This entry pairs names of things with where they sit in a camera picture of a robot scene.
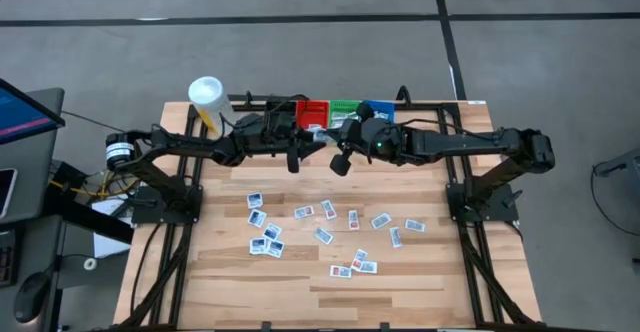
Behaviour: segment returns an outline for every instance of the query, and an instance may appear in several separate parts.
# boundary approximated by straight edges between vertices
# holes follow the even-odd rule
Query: desk
[[[64,91],[52,88],[30,92],[29,96],[46,108],[60,114]],[[42,308],[42,314],[32,323],[19,324],[13,317],[13,301],[20,284],[31,274],[49,267],[61,253],[62,218],[48,216],[33,221],[43,213],[43,200],[49,180],[49,166],[57,131],[14,141],[0,146],[0,168],[18,170],[16,186],[7,215],[0,223],[13,222],[13,226],[24,231],[21,245],[20,266],[17,284],[0,289],[0,326],[2,331],[31,332],[48,331],[58,320],[60,294],[56,290],[58,273],[53,274],[49,296]]]
[[[188,106],[165,104],[162,125],[182,133]],[[493,129],[486,105],[460,102],[459,107],[465,128]],[[397,122],[411,118],[437,119],[427,111],[396,111]],[[299,174],[287,172],[284,156],[246,159],[232,169],[204,162],[205,197],[191,239],[179,329],[257,329],[262,321],[271,321],[274,328],[379,328],[380,322],[394,328],[474,326],[458,233],[444,192],[444,161],[423,167],[374,161],[369,166],[364,157],[353,156],[349,175],[338,177],[328,167],[336,151],[329,147],[314,154],[301,163]],[[477,156],[471,165],[475,174],[482,174],[499,161],[498,156]],[[175,174],[178,158],[163,157],[156,164]],[[247,224],[246,195],[256,191],[265,199],[265,226],[273,222],[283,228],[281,260],[248,254],[249,238],[262,233]],[[325,219],[319,204],[324,199],[333,202],[337,219]],[[307,204],[313,204],[316,215],[294,220],[294,208]],[[358,210],[360,231],[348,230],[350,209]],[[381,212],[392,216],[391,226],[402,226],[404,247],[392,248],[389,226],[372,230],[370,220]],[[427,233],[405,230],[405,218],[426,222]],[[318,226],[335,235],[331,245],[313,237]],[[114,323],[129,315],[133,280],[152,228],[143,226],[134,233]],[[526,314],[539,319],[518,235],[498,222],[487,223],[486,230],[496,277]],[[164,227],[151,243],[136,303],[155,280],[163,234]],[[378,274],[330,278],[329,266],[350,265],[358,248],[378,262]],[[485,319],[490,320],[486,287],[480,276],[478,280]],[[165,291],[172,291],[171,284]],[[161,323],[168,318],[168,296],[165,292]]]

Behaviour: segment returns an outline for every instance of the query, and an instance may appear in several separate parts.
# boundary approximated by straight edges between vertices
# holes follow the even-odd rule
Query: computer monitor
[[[0,145],[64,126],[64,120],[0,79]]]

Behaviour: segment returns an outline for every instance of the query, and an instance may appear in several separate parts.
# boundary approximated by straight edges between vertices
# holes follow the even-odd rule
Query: concrete floor
[[[446,2],[452,14],[640,11],[640,0]],[[436,12],[435,0],[0,0],[0,20]],[[487,100],[496,127],[539,128],[554,144],[557,167],[515,183],[525,191],[521,228],[544,320],[637,330],[640,276],[630,259],[640,256],[640,240],[599,215],[589,173],[638,147],[640,20],[454,22],[452,29],[468,99]],[[185,100],[188,84],[203,75],[233,93],[388,99],[405,84],[414,99],[454,98],[437,21],[5,27],[0,50],[2,78],[23,90],[63,87],[66,110],[122,128],[148,128],[164,102]],[[102,169],[109,131],[67,122],[55,157]],[[624,174],[598,180],[596,189],[614,220],[640,231],[640,201]],[[67,251],[91,251],[84,231],[68,235]],[[65,292],[61,322],[74,330],[111,322],[124,258],[114,261],[104,285]],[[89,304],[89,316],[75,315]]]

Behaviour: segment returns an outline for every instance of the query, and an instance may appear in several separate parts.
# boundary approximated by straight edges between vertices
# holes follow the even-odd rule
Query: wooden table
[[[188,106],[165,104],[162,125],[182,133]],[[465,128],[493,129],[486,105],[460,102],[460,111]],[[397,122],[410,118],[437,119],[432,112],[396,112]],[[474,326],[458,232],[444,192],[444,161],[423,167],[374,161],[370,166],[364,157],[353,156],[349,175],[339,177],[328,167],[336,152],[329,147],[316,153],[301,163],[299,174],[287,172],[284,156],[246,159],[236,168],[205,161],[205,199],[193,230],[178,328],[257,329],[262,321],[271,321],[274,328],[378,328],[380,322],[396,328]],[[175,174],[177,163],[173,156],[156,161],[169,174]],[[475,174],[497,163],[498,156],[471,158]],[[261,209],[268,214],[263,227],[273,222],[283,228],[282,259],[249,255],[249,238],[264,230],[247,224],[246,196],[256,191],[262,192]],[[324,199],[331,199],[338,218],[325,219],[319,204]],[[294,208],[307,204],[313,204],[316,215],[295,220]],[[351,209],[358,210],[360,231],[348,229]],[[372,229],[370,220],[382,212],[392,216],[390,226],[401,227],[404,247],[392,248],[389,225]],[[427,232],[405,230],[405,218],[425,222]],[[318,226],[335,235],[330,245],[314,238]],[[133,280],[152,228],[136,229],[114,323],[129,316]],[[520,238],[499,222],[487,223],[486,230],[496,277],[526,314],[539,319]],[[144,263],[137,303],[156,278],[163,235],[164,226]],[[177,232],[174,246],[179,236]],[[378,274],[330,278],[329,266],[349,266],[358,248],[378,262]],[[485,319],[490,320],[486,285],[479,275],[478,280]],[[165,290],[161,322],[168,319],[172,283]]]

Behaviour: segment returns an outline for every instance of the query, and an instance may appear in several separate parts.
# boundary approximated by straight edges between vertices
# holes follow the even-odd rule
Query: small card
[[[400,241],[400,228],[392,227],[389,229],[389,233],[391,234],[391,243],[393,244],[393,248],[402,247],[402,241]]]
[[[333,235],[320,227],[316,229],[313,235],[324,244],[329,244],[333,241]]]
[[[364,261],[360,271],[363,273],[378,273],[378,262]]]
[[[351,269],[349,267],[331,266],[329,276],[340,278],[351,278]]]
[[[360,220],[358,219],[358,211],[349,211],[349,229],[356,231],[360,229]]]
[[[371,220],[371,225],[373,226],[373,228],[378,229],[378,228],[386,225],[389,222],[391,222],[391,216],[389,216],[389,214],[387,212],[384,212],[380,216],[372,219]]]
[[[332,220],[332,219],[338,217],[338,214],[336,213],[336,210],[333,209],[333,205],[331,204],[331,201],[324,200],[324,201],[320,202],[320,205],[322,205],[322,209],[324,209],[324,214],[327,216],[328,220]]]
[[[282,232],[282,228],[274,225],[273,223],[269,223],[267,228],[264,230],[263,236],[267,237],[272,241],[277,241],[278,237],[280,237],[280,233]]]
[[[427,229],[427,225],[414,220],[406,220],[404,222],[404,228],[412,231],[424,232]]]
[[[353,257],[353,262],[351,262],[351,268],[360,271],[362,268],[362,263],[367,259],[367,252],[361,249],[356,252],[356,256]]]
[[[262,228],[262,224],[266,218],[267,214],[265,212],[254,209],[249,213],[249,220],[247,222],[249,222],[250,225]]]
[[[267,254],[275,258],[282,256],[282,250],[284,249],[284,243],[280,241],[269,241],[267,244]]]
[[[247,204],[249,209],[262,207],[262,193],[250,193],[247,195]]]
[[[295,219],[303,219],[311,216],[312,214],[314,214],[313,206],[304,206],[296,208],[296,210],[293,212],[293,217]]]
[[[267,253],[268,240],[264,237],[252,238],[249,240],[249,254],[261,255]]]

